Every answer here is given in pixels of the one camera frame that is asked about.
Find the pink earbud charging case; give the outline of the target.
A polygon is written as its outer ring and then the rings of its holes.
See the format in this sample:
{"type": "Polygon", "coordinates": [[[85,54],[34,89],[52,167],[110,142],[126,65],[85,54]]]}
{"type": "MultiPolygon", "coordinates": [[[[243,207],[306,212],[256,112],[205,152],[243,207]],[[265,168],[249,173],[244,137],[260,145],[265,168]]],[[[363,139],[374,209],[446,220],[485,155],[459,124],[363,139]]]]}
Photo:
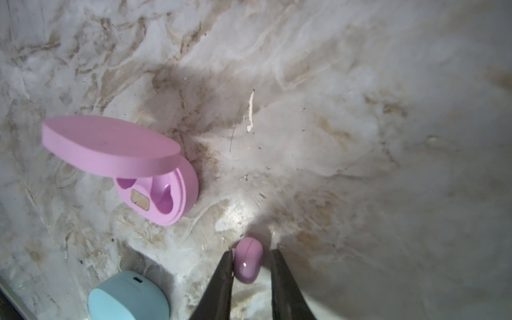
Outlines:
{"type": "Polygon", "coordinates": [[[124,203],[157,225],[176,223],[197,202],[197,173],[180,144],[148,128],[111,117],[55,117],[44,121],[41,142],[69,165],[112,178],[124,203]]]}

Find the blue earbud charging case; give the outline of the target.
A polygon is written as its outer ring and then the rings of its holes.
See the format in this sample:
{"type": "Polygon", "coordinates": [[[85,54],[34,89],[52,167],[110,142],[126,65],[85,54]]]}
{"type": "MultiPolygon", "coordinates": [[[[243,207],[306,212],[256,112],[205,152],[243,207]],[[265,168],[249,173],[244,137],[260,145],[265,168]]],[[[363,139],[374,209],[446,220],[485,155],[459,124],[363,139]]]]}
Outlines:
{"type": "Polygon", "coordinates": [[[133,271],[122,271],[102,282],[88,297],[88,309],[97,319],[169,319],[170,305],[153,281],[133,271]]]}

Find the pink earbud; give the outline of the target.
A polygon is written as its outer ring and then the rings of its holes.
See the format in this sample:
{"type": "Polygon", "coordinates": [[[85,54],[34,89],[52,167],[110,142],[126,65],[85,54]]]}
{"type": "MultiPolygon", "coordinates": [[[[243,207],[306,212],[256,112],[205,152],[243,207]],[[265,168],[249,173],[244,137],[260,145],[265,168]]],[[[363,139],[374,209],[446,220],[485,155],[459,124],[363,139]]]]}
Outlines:
{"type": "Polygon", "coordinates": [[[260,271],[263,246],[253,237],[243,238],[236,246],[233,258],[233,273],[242,283],[253,283],[260,271]]]}

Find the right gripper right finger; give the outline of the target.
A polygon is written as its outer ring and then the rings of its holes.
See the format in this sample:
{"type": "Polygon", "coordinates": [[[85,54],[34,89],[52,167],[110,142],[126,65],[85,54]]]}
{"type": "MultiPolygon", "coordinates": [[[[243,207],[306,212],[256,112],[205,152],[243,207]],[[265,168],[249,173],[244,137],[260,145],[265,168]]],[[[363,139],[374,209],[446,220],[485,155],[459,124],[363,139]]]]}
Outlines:
{"type": "Polygon", "coordinates": [[[316,319],[280,250],[272,249],[270,254],[273,319],[316,319]]]}

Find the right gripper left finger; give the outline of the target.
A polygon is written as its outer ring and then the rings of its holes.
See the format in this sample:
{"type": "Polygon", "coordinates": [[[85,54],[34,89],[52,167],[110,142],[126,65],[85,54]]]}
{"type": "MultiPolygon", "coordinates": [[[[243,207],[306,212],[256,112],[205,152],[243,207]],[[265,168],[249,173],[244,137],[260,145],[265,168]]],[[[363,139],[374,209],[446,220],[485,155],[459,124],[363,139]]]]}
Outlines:
{"type": "Polygon", "coordinates": [[[190,320],[230,319],[233,288],[233,251],[226,251],[190,320]]]}

